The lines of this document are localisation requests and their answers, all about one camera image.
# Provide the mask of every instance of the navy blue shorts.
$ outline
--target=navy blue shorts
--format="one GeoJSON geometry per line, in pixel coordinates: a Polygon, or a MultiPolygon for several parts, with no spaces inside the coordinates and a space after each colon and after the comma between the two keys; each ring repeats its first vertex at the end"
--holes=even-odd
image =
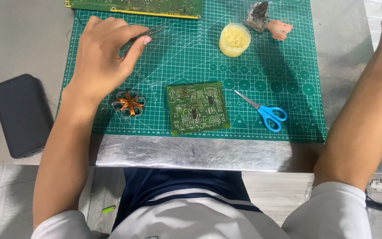
{"type": "Polygon", "coordinates": [[[229,200],[250,202],[241,171],[124,168],[126,186],[112,231],[136,209],[163,193],[201,188],[229,200]]]}

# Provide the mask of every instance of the pink object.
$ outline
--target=pink object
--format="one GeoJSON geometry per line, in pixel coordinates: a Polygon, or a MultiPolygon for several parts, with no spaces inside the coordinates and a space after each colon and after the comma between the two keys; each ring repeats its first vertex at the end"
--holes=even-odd
{"type": "Polygon", "coordinates": [[[293,29],[293,25],[282,23],[278,20],[272,20],[268,23],[268,29],[272,33],[272,38],[277,40],[285,40],[287,33],[293,29]]]}

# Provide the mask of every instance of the blue scissor handle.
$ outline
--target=blue scissor handle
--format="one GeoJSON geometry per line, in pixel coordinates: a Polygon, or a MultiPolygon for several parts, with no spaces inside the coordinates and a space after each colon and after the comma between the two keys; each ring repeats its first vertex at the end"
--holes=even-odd
{"type": "Polygon", "coordinates": [[[260,106],[260,108],[257,110],[257,112],[259,112],[260,116],[262,117],[263,123],[265,123],[266,128],[268,128],[272,132],[279,132],[281,130],[281,123],[279,121],[285,121],[287,119],[287,113],[279,107],[260,106]],[[276,116],[275,114],[273,114],[272,111],[274,111],[274,110],[280,111],[284,115],[284,118],[280,118],[280,117],[276,116]],[[277,126],[276,129],[269,126],[269,124],[267,122],[268,119],[270,119],[271,121],[273,121],[276,124],[276,126],[277,126]]]}

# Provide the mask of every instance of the white stripe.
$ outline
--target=white stripe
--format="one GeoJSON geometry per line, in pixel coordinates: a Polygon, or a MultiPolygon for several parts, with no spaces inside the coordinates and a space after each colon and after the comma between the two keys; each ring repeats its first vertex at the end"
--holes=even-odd
{"type": "Polygon", "coordinates": [[[221,200],[223,200],[223,201],[225,201],[227,203],[240,204],[240,205],[247,205],[247,206],[255,207],[255,205],[252,204],[251,202],[241,201],[241,200],[229,200],[227,198],[222,197],[221,195],[219,195],[217,193],[214,193],[214,192],[206,190],[206,189],[201,189],[201,188],[187,188],[187,189],[180,189],[180,190],[170,191],[170,192],[167,192],[167,193],[163,193],[163,194],[161,194],[159,196],[156,196],[153,199],[149,200],[148,202],[159,200],[159,199],[162,199],[162,198],[165,198],[165,197],[168,197],[168,196],[172,196],[172,195],[181,195],[181,194],[188,194],[188,193],[207,193],[207,194],[212,195],[214,197],[217,197],[217,198],[219,198],[219,199],[221,199],[221,200]]]}

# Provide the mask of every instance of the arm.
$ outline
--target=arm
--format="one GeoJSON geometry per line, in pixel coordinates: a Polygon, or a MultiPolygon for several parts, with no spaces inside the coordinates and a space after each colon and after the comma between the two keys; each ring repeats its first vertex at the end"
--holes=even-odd
{"type": "Polygon", "coordinates": [[[314,185],[343,182],[364,191],[381,158],[382,35],[378,49],[332,124],[314,168],[314,185]]]}
{"type": "Polygon", "coordinates": [[[118,56],[119,48],[146,30],[113,17],[89,19],[79,39],[75,72],[61,94],[42,154],[34,190],[34,229],[54,215],[78,209],[88,178],[88,149],[98,104],[132,73],[151,38],[136,40],[123,57],[118,56]]]}

